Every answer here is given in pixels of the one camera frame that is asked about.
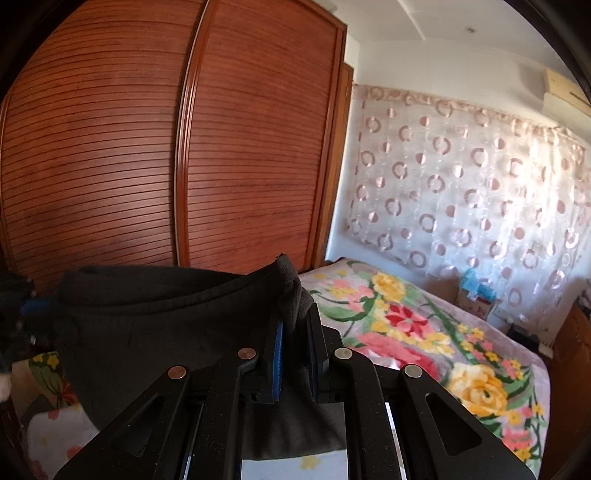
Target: ceiling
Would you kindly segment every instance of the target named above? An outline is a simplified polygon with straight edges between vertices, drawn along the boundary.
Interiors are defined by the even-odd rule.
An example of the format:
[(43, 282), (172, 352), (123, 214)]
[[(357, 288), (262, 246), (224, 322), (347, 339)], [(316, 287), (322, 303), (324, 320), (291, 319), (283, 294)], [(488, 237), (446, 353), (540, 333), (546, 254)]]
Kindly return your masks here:
[(336, 7), (335, 16), (360, 43), (445, 38), (511, 51), (570, 76), (548, 42), (504, 0), (317, 1)]

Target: wooden furniture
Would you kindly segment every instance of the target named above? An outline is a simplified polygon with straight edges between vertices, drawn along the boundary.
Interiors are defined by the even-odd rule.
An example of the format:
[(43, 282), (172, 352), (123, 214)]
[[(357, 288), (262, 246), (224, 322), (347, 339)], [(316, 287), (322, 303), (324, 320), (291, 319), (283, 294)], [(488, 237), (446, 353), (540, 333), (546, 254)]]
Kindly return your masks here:
[(591, 322), (576, 305), (553, 348), (550, 425), (540, 480), (553, 478), (591, 431)]
[(312, 268), (345, 29), (311, 0), (87, 0), (0, 108), (9, 268), (41, 291), (101, 262), (245, 273), (285, 252)]

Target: yellow rose print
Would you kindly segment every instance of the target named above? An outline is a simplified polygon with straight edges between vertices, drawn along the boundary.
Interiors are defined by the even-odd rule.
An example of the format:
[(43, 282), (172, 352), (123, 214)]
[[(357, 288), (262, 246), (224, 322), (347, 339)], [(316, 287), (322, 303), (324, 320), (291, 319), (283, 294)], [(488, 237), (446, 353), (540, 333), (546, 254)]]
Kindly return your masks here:
[(400, 303), (406, 295), (406, 288), (400, 279), (385, 273), (376, 273), (372, 277), (374, 290), (378, 292), (384, 300)]
[(516, 450), (513, 453), (515, 455), (517, 455), (517, 458), (519, 460), (521, 460), (522, 462), (526, 462), (531, 457), (531, 452), (530, 452), (530, 448), (529, 447), (527, 447), (527, 448), (520, 448), (519, 450)]
[(499, 361), (499, 356), (495, 352), (485, 352), (484, 356), (488, 358), (489, 362)]
[(347, 295), (352, 295), (355, 293), (354, 288), (337, 288), (337, 287), (330, 287), (329, 291), (331, 295), (336, 298), (337, 300), (347, 298)]
[(474, 337), (476, 337), (479, 340), (482, 340), (484, 338), (484, 332), (479, 328), (473, 328), (472, 335), (474, 335)]
[(60, 359), (55, 355), (50, 355), (47, 359), (47, 365), (49, 365), (52, 369), (56, 369), (56, 367), (60, 364)]
[(401, 332), (400, 330), (397, 330), (396, 328), (390, 328), (390, 331), (386, 335), (388, 335), (390, 338), (394, 338), (394, 339), (398, 340), (399, 342), (406, 342), (408, 339), (408, 336), (406, 335), (406, 333)]
[(503, 383), (486, 365), (455, 363), (446, 388), (470, 413), (479, 417), (502, 415), (507, 408), (507, 392)]
[(391, 328), (386, 322), (382, 322), (381, 320), (376, 320), (371, 324), (370, 330), (372, 332), (378, 333), (388, 333)]
[(460, 342), (460, 346), (466, 351), (471, 352), (474, 350), (474, 345), (472, 345), (468, 340), (462, 340)]
[(521, 423), (521, 415), (519, 415), (519, 412), (516, 410), (508, 411), (506, 416), (509, 425), (513, 425), (515, 427)]
[(536, 403), (535, 405), (533, 405), (531, 407), (531, 411), (534, 414), (544, 415), (544, 407), (542, 407), (542, 405), (540, 405), (539, 403)]
[(374, 305), (377, 309), (380, 309), (380, 310), (388, 310), (388, 308), (389, 308), (389, 305), (386, 302), (384, 302), (382, 299), (377, 299), (375, 301)]
[(449, 346), (452, 340), (441, 332), (432, 332), (427, 337), (418, 343), (418, 347), (428, 353), (440, 353), (442, 355), (452, 357), (453, 348)]

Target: sheer curtain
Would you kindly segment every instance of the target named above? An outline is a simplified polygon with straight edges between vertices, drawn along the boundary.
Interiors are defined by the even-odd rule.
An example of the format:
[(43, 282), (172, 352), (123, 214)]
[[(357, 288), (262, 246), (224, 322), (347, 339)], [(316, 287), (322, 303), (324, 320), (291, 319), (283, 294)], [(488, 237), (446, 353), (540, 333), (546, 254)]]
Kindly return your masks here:
[(436, 278), (475, 267), (535, 333), (583, 254), (585, 147), (562, 128), (460, 100), (356, 86), (347, 234)]

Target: wardrobe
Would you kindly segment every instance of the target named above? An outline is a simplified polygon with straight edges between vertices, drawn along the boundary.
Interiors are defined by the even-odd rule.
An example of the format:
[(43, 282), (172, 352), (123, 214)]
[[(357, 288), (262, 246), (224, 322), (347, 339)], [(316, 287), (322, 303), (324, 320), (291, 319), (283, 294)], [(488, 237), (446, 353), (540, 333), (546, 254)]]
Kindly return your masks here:
[(350, 87), (310, 0), (87, 0), (0, 108), (0, 237), (51, 291), (82, 265), (246, 273), (323, 258)]

